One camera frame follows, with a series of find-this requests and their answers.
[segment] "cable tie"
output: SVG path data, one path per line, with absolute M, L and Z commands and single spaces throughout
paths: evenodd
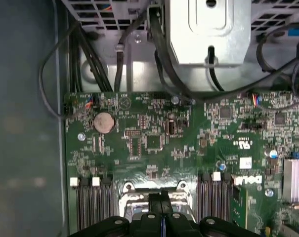
M 122 43 L 119 43 L 115 46 L 115 51 L 118 53 L 118 52 L 122 52 L 124 53 L 124 44 Z

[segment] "white label sticker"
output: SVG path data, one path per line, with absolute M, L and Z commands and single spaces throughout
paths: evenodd
M 252 168 L 252 158 L 251 157 L 239 158 L 239 168 L 240 169 L 251 169 Z

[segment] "black cable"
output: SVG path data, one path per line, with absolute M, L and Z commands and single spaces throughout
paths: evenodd
M 90 68 L 91 68 L 91 71 L 93 73 L 96 83 L 98 84 L 98 86 L 102 92 L 107 91 L 107 88 L 105 87 L 103 80 L 99 74 L 99 71 L 97 70 L 96 66 L 94 65 L 92 58 L 90 57 L 90 53 L 86 46 L 86 39 L 85 39 L 84 35 L 82 34 L 82 32 L 80 30 L 77 31 L 77 35 L 78 35 L 79 44 L 85 54 L 87 62 L 90 65 Z
M 291 83 L 291 87 L 292 87 L 292 92 L 293 92 L 293 95 L 295 97 L 299 97 L 299 94 L 298 94 L 298 90 L 296 88 L 296 79 L 297 79 L 297 75 L 298 75 L 298 72 L 299 72 L 299 60 L 296 62 L 294 68 L 293 68 L 293 73 L 292 73 L 292 83 Z M 288 105 L 288 106 L 285 106 L 285 107 L 282 107 L 282 108 L 266 108 L 262 105 L 259 105 L 257 104 L 256 105 L 258 108 L 260 108 L 261 110 L 263 111 L 268 111 L 268 112 L 281 112 L 281 111 L 284 111 L 284 110 L 288 110 L 288 109 L 293 109 L 297 106 L 299 106 L 299 101 L 296 102 L 296 103 L 293 103 L 291 105 Z
M 110 85 L 110 82 L 109 82 L 109 79 L 104 71 L 104 68 L 103 68 L 103 65 L 98 57 L 98 55 L 96 54 L 95 50 L 93 49 L 92 45 L 90 44 L 84 30 L 82 28 L 80 28 L 80 34 L 81 36 L 83 37 L 83 39 L 85 40 L 84 41 L 84 44 L 86 46 L 86 49 L 87 51 L 89 52 L 101 78 L 102 78 L 102 81 L 105 85 L 105 87 L 107 88 L 107 91 L 113 91 L 111 85 Z
M 164 75 L 163 75 L 163 66 L 161 65 L 161 62 L 160 62 L 160 59 L 158 57 L 158 53 L 157 51 L 155 51 L 155 62 L 156 62 L 156 65 L 157 65 L 157 70 L 158 70 L 158 75 L 159 75 L 159 79 L 160 79 L 160 82 L 161 84 L 163 85 L 165 91 L 167 93 L 169 93 L 170 95 L 172 96 L 177 96 L 179 97 L 180 99 L 184 100 L 184 101 L 191 101 L 190 98 L 187 98 L 183 95 L 179 95 L 179 93 L 177 91 L 175 91 L 175 89 L 171 88 L 167 83 L 166 83 L 166 80 L 164 78 Z
M 296 88 L 296 79 L 297 79 L 297 75 L 299 73 L 299 60 L 297 62 L 297 64 L 294 66 L 293 68 L 293 72 L 292 72 L 292 83 L 291 83 L 291 87 L 292 87 L 292 92 L 295 96 L 298 96 L 298 90 Z
M 175 72 L 166 45 L 165 38 L 161 29 L 159 18 L 156 14 L 150 16 L 150 31 L 158 52 L 158 56 L 161 60 L 163 68 L 169 76 L 175 87 L 185 96 L 190 97 L 192 92 L 189 88 L 181 81 L 177 73 Z
M 57 113 L 50 105 L 48 98 L 46 96 L 45 93 L 45 89 L 44 89 L 44 84 L 43 84 L 43 71 L 45 68 L 46 63 L 48 62 L 48 60 L 51 58 L 51 56 L 55 53 L 55 51 L 67 40 L 67 38 L 69 37 L 69 35 L 79 26 L 79 22 L 75 22 L 65 33 L 65 36 L 63 36 L 63 38 L 51 49 L 51 51 L 48 53 L 48 55 L 43 59 L 41 65 L 40 65 L 40 69 L 39 69 L 39 78 L 38 78 L 38 83 L 39 83 L 39 90 L 41 93 L 41 97 L 43 99 L 44 105 L 45 107 L 48 109 L 48 111 L 54 115 L 55 117 L 57 117 L 58 119 L 73 119 L 76 116 L 78 116 L 81 112 L 83 112 L 85 110 L 85 106 L 77 109 L 77 111 L 75 113 L 73 113 L 72 115 L 61 115 L 59 113 Z
M 123 32 L 119 44 L 124 45 L 126 39 L 128 36 L 134 31 L 137 30 L 137 28 L 147 19 L 147 10 L 144 10 L 138 18 L 129 25 L 129 27 Z M 124 52 L 118 51 L 116 53 L 116 74 L 115 74 L 115 80 L 114 80 L 114 91 L 120 91 L 120 85 L 122 80 L 122 72 L 123 72 L 123 64 L 124 64 Z
M 74 61 L 74 35 L 69 36 L 69 91 L 76 92 L 75 72 L 73 67 Z
M 192 99 L 195 99 L 197 102 L 202 103 L 209 103 L 218 101 L 221 99 L 229 98 L 232 96 L 236 96 L 240 93 L 247 92 L 263 82 L 274 80 L 275 78 L 279 77 L 282 72 L 290 67 L 292 67 L 294 64 L 297 63 L 297 59 L 292 59 L 290 62 L 283 65 L 281 68 L 277 69 L 276 71 L 272 72 L 271 74 L 261 78 L 258 81 L 255 81 L 249 85 L 243 86 L 241 88 L 229 91 L 227 93 L 223 93 L 221 95 L 216 95 L 212 97 L 197 97 L 191 90 L 188 89 L 188 87 L 180 80 L 178 75 L 176 74 L 173 65 L 171 63 L 170 56 L 168 54 L 168 49 L 166 45 L 166 41 L 163 37 L 161 26 L 159 23 L 158 17 L 153 14 L 150 16 L 150 30 L 154 39 L 154 43 L 158 52 L 158 56 L 161 60 L 161 63 L 163 65 L 163 68 L 165 69 L 167 75 L 169 76 L 170 80 L 173 82 L 173 84 L 176 86 L 177 89 L 179 89 L 185 96 L 189 96 Z
M 275 33 L 286 31 L 286 30 L 289 30 L 289 29 L 295 29 L 295 28 L 299 28 L 299 23 L 291 23 L 289 25 L 282 26 L 282 27 L 280 27 L 278 29 L 275 29 L 274 31 L 266 34 L 261 39 L 261 41 L 259 42 L 259 44 L 257 46 L 256 57 L 257 57 L 257 61 L 258 61 L 259 65 L 261 66 L 263 71 L 269 72 L 269 73 L 272 73 L 272 72 L 275 71 L 275 69 L 272 66 L 270 66 L 263 57 L 263 45 L 266 43 L 267 39 L 271 35 L 274 35 Z M 284 73 L 281 74 L 281 78 L 283 78 L 287 82 L 291 82 L 291 78 L 288 75 L 284 74 Z
M 215 63 L 215 49 L 214 47 L 209 47 L 209 64 L 214 65 Z M 215 68 L 209 68 L 211 79 L 219 91 L 224 91 L 223 87 L 219 84 L 217 76 L 215 74 Z
M 114 91 L 120 91 L 120 85 L 122 80 L 123 73 L 123 64 L 124 64 L 124 53 L 116 53 L 116 74 L 114 80 Z
M 80 65 L 80 48 L 77 37 L 74 37 L 74 73 L 75 80 L 78 86 L 78 92 L 83 92 L 82 78 L 81 78 L 81 65 Z
M 261 110 L 263 110 L 263 111 L 268 111 L 268 112 L 281 112 L 281 111 L 284 111 L 284 110 L 293 109 L 293 108 L 295 108 L 296 106 L 299 106 L 299 101 L 298 101 L 298 102 L 295 102 L 295 103 L 293 103 L 293 104 L 291 104 L 291 105 L 282 107 L 282 108 L 265 108 L 265 107 L 263 107 L 262 105 L 256 105 L 256 107 L 260 108 Z

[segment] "ventilation grille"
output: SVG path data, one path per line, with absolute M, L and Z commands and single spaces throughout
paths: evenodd
M 62 0 L 87 31 L 125 30 L 148 6 L 148 0 Z M 252 0 L 252 31 L 259 35 L 271 28 L 297 21 L 299 0 Z M 146 22 L 139 30 L 146 31 Z
M 298 20 L 295 16 L 299 13 L 299 0 L 252 0 L 252 3 L 264 9 L 253 17 L 252 31 L 264 33 Z
M 87 30 L 98 32 L 126 30 L 138 17 L 146 2 L 143 0 L 62 0 L 72 15 Z M 144 22 L 138 30 L 146 31 Z

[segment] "motherboard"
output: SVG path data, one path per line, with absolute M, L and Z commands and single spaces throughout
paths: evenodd
M 265 107 L 298 101 L 256 96 Z M 80 110 L 65 122 L 71 234 L 112 215 L 131 220 L 161 190 L 196 222 L 214 216 L 265 236 L 299 228 L 299 106 L 266 112 L 252 94 L 213 103 L 164 92 L 66 95 L 65 112 Z

